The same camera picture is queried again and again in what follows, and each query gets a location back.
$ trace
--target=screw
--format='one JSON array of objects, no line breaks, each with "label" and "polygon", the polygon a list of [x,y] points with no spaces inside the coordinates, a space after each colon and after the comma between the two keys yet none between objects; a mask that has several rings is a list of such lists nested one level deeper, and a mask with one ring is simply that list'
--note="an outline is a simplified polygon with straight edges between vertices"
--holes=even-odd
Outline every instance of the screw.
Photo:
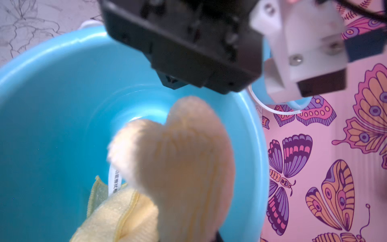
[{"label": "screw", "polygon": [[292,66],[300,65],[303,61],[303,57],[300,54],[295,54],[289,57],[289,64]]},{"label": "screw", "polygon": [[238,37],[239,37],[238,34],[228,32],[228,33],[226,33],[226,36],[224,37],[224,41],[227,45],[231,46],[237,42]]},{"label": "screw", "polygon": [[274,13],[276,12],[276,10],[274,9],[273,5],[271,5],[270,3],[267,3],[264,7],[265,9],[265,12],[269,15],[269,16],[273,16]]},{"label": "screw", "polygon": [[328,55],[336,55],[344,50],[344,42],[343,41],[337,41],[329,44],[328,48],[326,49],[326,53]]}]

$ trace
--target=orange butterfly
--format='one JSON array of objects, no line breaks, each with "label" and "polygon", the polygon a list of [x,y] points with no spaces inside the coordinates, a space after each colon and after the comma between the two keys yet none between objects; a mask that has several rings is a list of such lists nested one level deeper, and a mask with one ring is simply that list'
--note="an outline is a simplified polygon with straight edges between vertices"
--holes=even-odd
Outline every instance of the orange butterfly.
[{"label": "orange butterfly", "polygon": [[[370,224],[360,229],[360,234],[353,235],[350,233],[352,220],[354,215],[355,205],[355,190],[351,171],[347,163],[343,160],[337,160],[333,163],[327,172],[325,180],[321,184],[322,194],[324,196],[326,207],[320,191],[316,187],[309,189],[305,196],[305,201],[312,214],[324,224],[337,229],[346,230],[340,236],[336,233],[324,233],[312,239],[313,242],[365,242],[361,235],[361,230]],[[370,205],[366,204],[368,214],[370,213]]]},{"label": "orange butterfly", "polygon": [[365,81],[359,83],[353,110],[356,116],[346,120],[344,140],[333,140],[333,145],[348,143],[361,149],[363,154],[380,150],[382,168],[387,169],[387,68],[376,64],[365,72]]}]

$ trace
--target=white cable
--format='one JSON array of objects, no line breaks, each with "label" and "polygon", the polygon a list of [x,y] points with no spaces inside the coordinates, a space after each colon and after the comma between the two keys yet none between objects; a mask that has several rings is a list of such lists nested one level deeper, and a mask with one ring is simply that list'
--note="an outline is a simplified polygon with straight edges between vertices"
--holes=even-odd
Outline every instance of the white cable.
[{"label": "white cable", "polygon": [[259,106],[263,107],[264,109],[266,109],[267,111],[269,112],[272,112],[272,113],[276,113],[276,114],[279,114],[279,115],[294,115],[294,114],[298,114],[298,113],[302,113],[301,110],[295,110],[293,112],[281,112],[281,111],[277,111],[277,110],[274,110],[272,108],[269,108],[268,106],[264,105],[258,98],[257,96],[254,94],[253,92],[253,89],[251,88],[251,85],[249,85],[247,87],[247,90],[248,92],[250,93],[251,97],[259,104]]}]

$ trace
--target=cable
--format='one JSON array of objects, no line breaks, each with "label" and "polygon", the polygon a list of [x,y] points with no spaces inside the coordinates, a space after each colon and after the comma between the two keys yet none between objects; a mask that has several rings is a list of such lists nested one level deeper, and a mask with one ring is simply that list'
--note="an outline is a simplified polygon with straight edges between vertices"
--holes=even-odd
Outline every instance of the cable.
[{"label": "cable", "polygon": [[281,111],[277,111],[277,110],[274,110],[272,108],[269,108],[268,106],[264,105],[258,98],[257,96],[254,94],[253,92],[253,89],[251,88],[251,85],[249,85],[247,87],[247,90],[248,92],[250,93],[251,97],[259,104],[259,106],[263,107],[265,110],[269,111],[269,112],[272,112],[272,113],[275,113],[275,114],[279,114],[279,115],[295,115],[295,114],[298,114],[298,113],[302,113],[301,110],[295,110],[293,112],[281,112]]},{"label": "cable", "polygon": [[385,15],[385,14],[380,15],[380,14],[372,13],[370,11],[367,11],[359,6],[356,6],[356,5],[348,2],[347,0],[335,0],[335,1],[338,2],[339,4],[343,5],[344,7],[352,10],[353,12],[355,12],[357,14],[360,14],[360,15],[363,15],[364,17],[374,19],[374,20],[377,20],[379,22],[383,22],[383,23],[387,24],[387,15]]}]

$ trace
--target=white label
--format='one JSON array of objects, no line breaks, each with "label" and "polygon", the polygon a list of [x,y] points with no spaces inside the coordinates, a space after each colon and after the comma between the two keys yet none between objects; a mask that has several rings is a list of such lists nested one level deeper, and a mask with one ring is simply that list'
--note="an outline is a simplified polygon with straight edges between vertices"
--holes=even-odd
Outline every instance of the white label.
[{"label": "white label", "polygon": [[122,177],[120,173],[110,165],[108,176],[108,195],[116,193],[121,188]]}]

